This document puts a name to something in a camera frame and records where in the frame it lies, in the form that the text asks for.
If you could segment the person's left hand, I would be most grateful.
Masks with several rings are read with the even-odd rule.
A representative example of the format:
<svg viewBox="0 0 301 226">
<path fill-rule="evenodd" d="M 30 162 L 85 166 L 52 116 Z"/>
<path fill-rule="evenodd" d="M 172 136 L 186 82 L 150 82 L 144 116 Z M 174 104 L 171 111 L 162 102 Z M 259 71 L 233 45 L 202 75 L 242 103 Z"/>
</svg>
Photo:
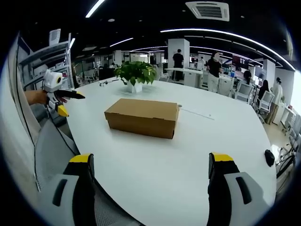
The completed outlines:
<svg viewBox="0 0 301 226">
<path fill-rule="evenodd" d="M 48 103 L 47 92 L 42 89 L 25 91 L 24 94 L 29 105 Z"/>
</svg>

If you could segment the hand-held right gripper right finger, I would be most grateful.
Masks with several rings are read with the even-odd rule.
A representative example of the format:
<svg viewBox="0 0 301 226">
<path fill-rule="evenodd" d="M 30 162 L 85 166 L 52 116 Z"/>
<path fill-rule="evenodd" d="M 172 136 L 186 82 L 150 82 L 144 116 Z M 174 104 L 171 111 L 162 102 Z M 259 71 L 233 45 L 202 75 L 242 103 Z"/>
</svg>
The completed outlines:
<svg viewBox="0 0 301 226">
<path fill-rule="evenodd" d="M 209 154 L 208 179 L 208 226 L 254 226 L 269 209 L 260 185 L 227 154 Z"/>
</svg>

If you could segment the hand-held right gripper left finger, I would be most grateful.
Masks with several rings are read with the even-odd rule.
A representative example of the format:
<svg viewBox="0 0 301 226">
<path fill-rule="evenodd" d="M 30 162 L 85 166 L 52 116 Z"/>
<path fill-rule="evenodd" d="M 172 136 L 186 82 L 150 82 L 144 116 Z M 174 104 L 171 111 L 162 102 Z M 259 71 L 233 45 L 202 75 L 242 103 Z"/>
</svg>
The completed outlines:
<svg viewBox="0 0 301 226">
<path fill-rule="evenodd" d="M 63 174 L 55 175 L 39 196 L 47 226 L 95 226 L 94 155 L 76 155 Z"/>
</svg>

